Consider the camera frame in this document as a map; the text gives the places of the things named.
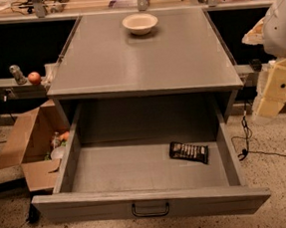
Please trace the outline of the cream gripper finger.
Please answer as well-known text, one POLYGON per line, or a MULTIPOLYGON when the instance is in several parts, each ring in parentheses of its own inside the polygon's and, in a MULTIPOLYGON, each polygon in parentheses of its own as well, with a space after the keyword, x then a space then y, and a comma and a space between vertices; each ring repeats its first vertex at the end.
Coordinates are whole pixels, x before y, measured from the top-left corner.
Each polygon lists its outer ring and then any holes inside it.
POLYGON ((256 116, 262 116, 265 118, 275 117, 283 109, 283 102, 276 102, 267 100, 265 98, 258 98, 254 100, 252 109, 256 116))

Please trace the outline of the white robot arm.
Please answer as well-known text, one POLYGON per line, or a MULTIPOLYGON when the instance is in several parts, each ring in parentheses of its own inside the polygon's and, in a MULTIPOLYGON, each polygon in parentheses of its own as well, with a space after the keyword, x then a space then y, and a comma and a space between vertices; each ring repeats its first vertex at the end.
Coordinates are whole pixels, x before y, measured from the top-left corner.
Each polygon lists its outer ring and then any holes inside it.
POLYGON ((253 119, 266 123, 286 103, 286 0, 275 0, 241 42, 252 46, 261 44, 267 54, 276 58, 259 72, 257 96, 252 106, 253 119))

